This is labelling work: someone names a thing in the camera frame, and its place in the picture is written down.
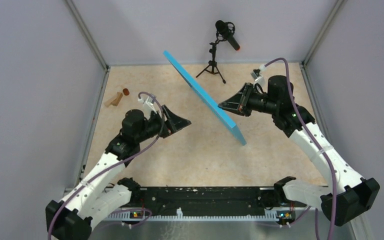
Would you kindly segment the wooden picture frame blue edge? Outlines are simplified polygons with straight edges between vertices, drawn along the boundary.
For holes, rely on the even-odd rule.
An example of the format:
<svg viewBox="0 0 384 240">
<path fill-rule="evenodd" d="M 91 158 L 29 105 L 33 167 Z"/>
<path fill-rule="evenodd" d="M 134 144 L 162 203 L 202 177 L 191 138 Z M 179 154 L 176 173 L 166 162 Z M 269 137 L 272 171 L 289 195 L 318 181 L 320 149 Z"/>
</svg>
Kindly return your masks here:
<svg viewBox="0 0 384 240">
<path fill-rule="evenodd" d="M 213 114 L 219 119 L 219 121 L 226 127 L 227 130 L 243 145 L 247 144 L 247 141 L 239 129 L 236 122 L 225 113 L 216 101 L 207 93 L 207 91 L 192 77 L 188 71 L 167 51 L 163 52 L 165 58 L 189 85 L 189 87 L 195 92 L 195 94 L 202 100 L 203 103 L 213 112 Z"/>
</svg>

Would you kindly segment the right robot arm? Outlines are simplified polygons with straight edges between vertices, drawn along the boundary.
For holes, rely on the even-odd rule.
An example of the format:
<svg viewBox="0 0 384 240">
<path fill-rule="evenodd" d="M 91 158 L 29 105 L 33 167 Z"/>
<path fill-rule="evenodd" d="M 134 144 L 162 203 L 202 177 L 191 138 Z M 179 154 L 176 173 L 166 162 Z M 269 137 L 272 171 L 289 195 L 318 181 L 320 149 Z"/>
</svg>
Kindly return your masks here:
<svg viewBox="0 0 384 240">
<path fill-rule="evenodd" d="M 252 112 L 271 115 L 274 125 L 301 148 L 327 182 L 327 186 L 319 186 L 287 176 L 274 184 L 274 202 L 314 207 L 341 227 L 371 209 L 380 185 L 374 178 L 363 177 L 341 157 L 309 111 L 292 101 L 293 89 L 286 76 L 274 75 L 268 79 L 266 92 L 246 82 L 218 107 L 244 117 Z"/>
</svg>

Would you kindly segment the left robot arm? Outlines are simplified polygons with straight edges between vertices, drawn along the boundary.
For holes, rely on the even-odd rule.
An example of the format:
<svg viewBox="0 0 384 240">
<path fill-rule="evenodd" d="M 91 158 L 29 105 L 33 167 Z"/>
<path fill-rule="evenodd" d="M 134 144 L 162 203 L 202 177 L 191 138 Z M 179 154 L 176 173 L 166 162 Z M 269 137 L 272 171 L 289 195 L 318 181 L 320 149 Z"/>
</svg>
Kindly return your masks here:
<svg viewBox="0 0 384 240">
<path fill-rule="evenodd" d="M 131 178 L 104 192 L 110 181 L 144 152 L 140 144 L 148 139 L 167 138 L 191 125 L 163 105 L 160 110 L 126 112 L 121 129 L 105 148 L 89 174 L 61 200 L 45 208 L 48 238 L 87 240 L 94 228 L 119 207 L 140 202 L 140 185 Z"/>
</svg>

